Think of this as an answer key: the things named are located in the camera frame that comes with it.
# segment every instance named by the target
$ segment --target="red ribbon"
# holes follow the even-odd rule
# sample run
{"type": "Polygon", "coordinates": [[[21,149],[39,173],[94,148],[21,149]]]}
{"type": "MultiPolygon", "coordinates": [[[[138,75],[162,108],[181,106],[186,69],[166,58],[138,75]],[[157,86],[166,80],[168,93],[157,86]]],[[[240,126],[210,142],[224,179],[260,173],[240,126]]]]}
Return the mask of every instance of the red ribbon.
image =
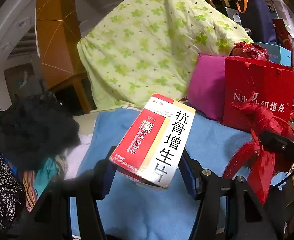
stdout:
{"type": "Polygon", "coordinates": [[[294,140],[294,129],[283,119],[276,117],[264,105],[252,102],[252,96],[242,105],[235,102],[232,106],[249,118],[251,124],[252,142],[245,143],[229,161],[223,172],[223,178],[232,179],[238,170],[249,161],[251,173],[248,184],[252,187],[260,203],[265,204],[272,177],[279,171],[289,171],[292,163],[286,161],[282,154],[276,155],[259,143],[258,136],[265,130],[294,140]]]}

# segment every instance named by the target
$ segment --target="dark blue bag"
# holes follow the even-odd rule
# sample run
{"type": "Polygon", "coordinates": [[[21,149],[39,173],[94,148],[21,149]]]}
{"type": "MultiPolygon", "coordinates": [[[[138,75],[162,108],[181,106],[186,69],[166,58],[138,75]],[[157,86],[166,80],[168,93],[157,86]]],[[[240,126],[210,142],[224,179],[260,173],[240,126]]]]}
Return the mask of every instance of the dark blue bag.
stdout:
{"type": "Polygon", "coordinates": [[[277,45],[276,31],[273,27],[268,5],[263,0],[244,0],[243,11],[237,1],[241,25],[252,31],[253,41],[277,45]]]}

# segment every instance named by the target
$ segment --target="pink cloth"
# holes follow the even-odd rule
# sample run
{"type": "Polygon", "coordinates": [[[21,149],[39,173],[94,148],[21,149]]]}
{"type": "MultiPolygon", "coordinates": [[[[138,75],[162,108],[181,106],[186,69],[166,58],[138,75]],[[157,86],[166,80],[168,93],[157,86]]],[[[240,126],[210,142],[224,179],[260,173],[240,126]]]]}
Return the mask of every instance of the pink cloth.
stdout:
{"type": "Polygon", "coordinates": [[[187,92],[188,101],[194,108],[218,122],[222,122],[224,116],[225,58],[199,53],[187,92]]]}
{"type": "Polygon", "coordinates": [[[68,170],[65,174],[65,179],[73,179],[76,177],[79,166],[88,151],[93,135],[79,135],[79,138],[81,144],[75,147],[66,158],[68,170]]]}

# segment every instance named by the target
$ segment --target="teal cloth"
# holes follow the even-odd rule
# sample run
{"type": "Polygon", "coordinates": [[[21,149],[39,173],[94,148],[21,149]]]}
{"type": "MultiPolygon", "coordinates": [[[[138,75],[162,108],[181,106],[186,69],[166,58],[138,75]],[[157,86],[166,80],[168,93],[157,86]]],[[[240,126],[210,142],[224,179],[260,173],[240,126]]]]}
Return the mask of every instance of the teal cloth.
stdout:
{"type": "Polygon", "coordinates": [[[34,188],[37,192],[37,199],[50,182],[51,178],[58,174],[57,166],[52,158],[48,158],[42,169],[38,170],[35,177],[34,188]]]}

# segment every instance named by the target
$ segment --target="plastic bag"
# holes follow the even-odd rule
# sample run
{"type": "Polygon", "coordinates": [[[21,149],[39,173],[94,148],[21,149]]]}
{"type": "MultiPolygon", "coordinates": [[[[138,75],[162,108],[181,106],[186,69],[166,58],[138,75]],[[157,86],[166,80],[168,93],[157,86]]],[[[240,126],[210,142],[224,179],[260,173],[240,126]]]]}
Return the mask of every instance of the plastic bag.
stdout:
{"type": "Polygon", "coordinates": [[[234,44],[231,52],[232,56],[248,57],[269,61],[269,55],[266,48],[258,44],[247,44],[245,41],[234,44]]]}

